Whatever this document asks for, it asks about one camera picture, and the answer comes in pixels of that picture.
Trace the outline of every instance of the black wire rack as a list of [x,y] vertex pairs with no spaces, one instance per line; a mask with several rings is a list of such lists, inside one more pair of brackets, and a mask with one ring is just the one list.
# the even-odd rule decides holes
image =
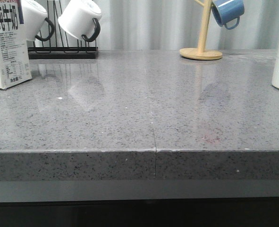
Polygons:
[[90,46],[89,42],[76,40],[76,45],[69,45],[67,33],[59,26],[58,18],[63,13],[60,0],[47,0],[48,19],[54,23],[54,34],[46,42],[40,41],[40,47],[33,46],[28,48],[29,59],[95,59],[98,56],[96,40]]

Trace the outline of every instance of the milk carton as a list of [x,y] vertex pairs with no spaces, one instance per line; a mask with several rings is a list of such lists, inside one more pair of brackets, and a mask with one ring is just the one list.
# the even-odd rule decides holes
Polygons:
[[0,0],[0,89],[31,79],[21,0]]

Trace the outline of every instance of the wooden base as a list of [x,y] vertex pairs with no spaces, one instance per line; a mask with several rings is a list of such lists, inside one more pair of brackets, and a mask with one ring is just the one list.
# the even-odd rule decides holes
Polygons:
[[219,51],[205,50],[203,53],[198,53],[197,48],[184,48],[181,49],[180,54],[182,57],[195,59],[195,60],[218,60],[222,58],[222,53]]

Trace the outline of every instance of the countertop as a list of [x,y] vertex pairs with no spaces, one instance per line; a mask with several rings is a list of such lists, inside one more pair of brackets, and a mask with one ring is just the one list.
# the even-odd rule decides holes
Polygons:
[[30,60],[0,90],[0,182],[279,180],[275,51]]

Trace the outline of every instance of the black mug handle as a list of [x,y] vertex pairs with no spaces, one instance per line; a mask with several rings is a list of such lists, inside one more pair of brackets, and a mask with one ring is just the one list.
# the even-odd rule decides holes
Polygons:
[[98,22],[98,19],[96,18],[93,18],[93,22],[95,24],[95,29],[94,29],[94,34],[88,38],[86,35],[82,35],[82,38],[86,41],[86,42],[93,42],[97,37],[98,35],[100,34],[101,32],[101,25],[100,23]]
[[53,36],[54,30],[55,30],[54,24],[52,23],[51,20],[49,20],[49,19],[46,17],[46,18],[45,18],[45,21],[47,21],[48,25],[51,27],[51,31],[50,31],[49,36],[47,36],[46,38],[42,38],[42,37],[40,37],[40,36],[38,36],[38,35],[35,36],[35,38],[37,38],[38,40],[40,40],[40,41],[42,41],[42,42],[46,42],[46,41],[50,40],[51,37]]

